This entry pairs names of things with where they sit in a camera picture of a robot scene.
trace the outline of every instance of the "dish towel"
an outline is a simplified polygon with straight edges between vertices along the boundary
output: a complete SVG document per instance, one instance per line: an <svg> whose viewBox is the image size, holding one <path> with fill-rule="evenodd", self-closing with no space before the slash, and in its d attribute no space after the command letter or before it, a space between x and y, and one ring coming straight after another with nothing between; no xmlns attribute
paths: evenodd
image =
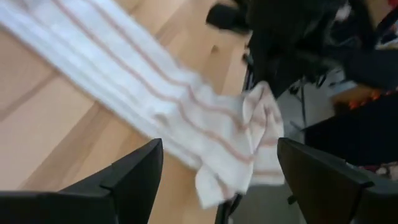
<svg viewBox="0 0 398 224"><path fill-rule="evenodd" d="M112 0L0 0L0 22L68 78L197 170L203 208L280 185L280 111L268 84L217 95Z"/></svg>

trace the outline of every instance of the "cloth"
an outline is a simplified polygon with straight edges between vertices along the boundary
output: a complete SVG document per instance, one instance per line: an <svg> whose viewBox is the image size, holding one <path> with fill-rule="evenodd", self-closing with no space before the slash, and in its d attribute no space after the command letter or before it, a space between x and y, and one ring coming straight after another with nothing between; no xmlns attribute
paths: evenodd
<svg viewBox="0 0 398 224"><path fill-rule="evenodd" d="M0 22L68 78L197 170L204 208L280 185L280 111L267 83L214 93L112 0L0 0Z"/></svg>

